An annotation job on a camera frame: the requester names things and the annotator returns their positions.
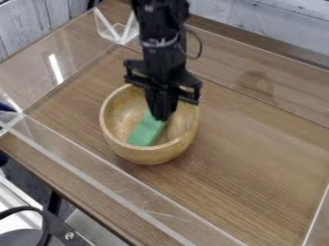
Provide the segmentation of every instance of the wooden table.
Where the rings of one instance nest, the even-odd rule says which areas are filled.
[[[127,4],[120,1],[108,1],[101,8],[104,14],[116,10],[119,14],[112,19],[117,22],[128,14]],[[191,23],[200,23],[200,18],[191,19]],[[81,30],[79,23],[71,27],[71,32]],[[215,28],[206,21],[199,27],[222,34],[219,24]],[[245,244],[301,245],[329,183],[329,131],[323,126],[329,123],[323,111],[329,109],[329,73],[224,37],[200,35],[204,56],[188,67],[204,82],[202,120],[194,144],[178,159],[151,167],[128,163],[112,153],[101,135],[100,106],[123,85],[123,60],[142,56],[135,42],[130,48],[108,48],[31,107],[32,101],[21,99],[28,106],[24,112]],[[271,46],[275,41],[259,40],[254,36],[246,42],[258,42],[261,48],[267,42],[269,50],[279,50]],[[99,45],[105,49],[108,44],[100,41]],[[282,45],[294,51],[299,49]],[[67,49],[83,59],[87,47],[79,47],[71,45]],[[299,60],[310,53],[298,53]],[[313,53],[310,63],[325,67],[318,59]],[[179,244],[15,135],[2,136],[0,148],[132,244]],[[107,165],[92,168],[81,157],[69,158],[75,167],[103,186],[111,185]]]

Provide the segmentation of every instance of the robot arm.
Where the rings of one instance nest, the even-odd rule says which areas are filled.
[[[124,81],[146,92],[152,116],[166,121],[178,101],[199,103],[202,83],[186,71],[186,0],[131,0],[144,59],[124,61]]]

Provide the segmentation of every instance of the green sponge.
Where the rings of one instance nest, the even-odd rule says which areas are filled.
[[[156,120],[150,110],[131,133],[127,143],[135,146],[152,146],[166,126],[166,121]]]

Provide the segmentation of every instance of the bowl rim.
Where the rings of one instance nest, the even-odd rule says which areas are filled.
[[[142,151],[154,151],[154,150],[160,150],[160,149],[164,149],[170,146],[174,146],[176,143],[180,142],[182,139],[184,139],[187,136],[188,136],[188,131],[186,131],[180,136],[178,136],[175,139],[172,139],[171,141],[163,143],[163,144],[159,144],[159,145],[155,145],[155,146],[136,146],[136,145],[132,145],[132,144],[128,144],[123,141],[120,141],[115,136],[113,134],[109,132],[108,130],[108,127],[107,127],[107,124],[105,124],[105,118],[104,118],[104,115],[105,115],[105,108],[108,106],[108,103],[111,101],[111,99],[123,91],[126,90],[128,87],[131,87],[134,85],[128,84],[128,85],[123,85],[120,86],[111,94],[109,96],[107,97],[105,101],[103,102],[103,105],[101,105],[101,108],[100,108],[100,113],[99,113],[99,121],[100,121],[100,128],[103,130],[103,134],[117,144],[120,145],[121,147],[126,147],[128,149],[132,149],[132,150],[142,150]],[[196,118],[199,119],[199,110],[196,110]],[[198,120],[195,120],[192,122],[192,125],[190,127],[190,129],[194,129],[198,127]]]

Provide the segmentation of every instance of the wooden bowl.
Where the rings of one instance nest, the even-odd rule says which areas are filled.
[[[134,163],[152,165],[174,159],[188,147],[196,134],[199,108],[179,102],[155,145],[140,147],[126,143],[126,140],[143,119],[147,107],[143,90],[126,85],[105,99],[99,120],[115,153]]]

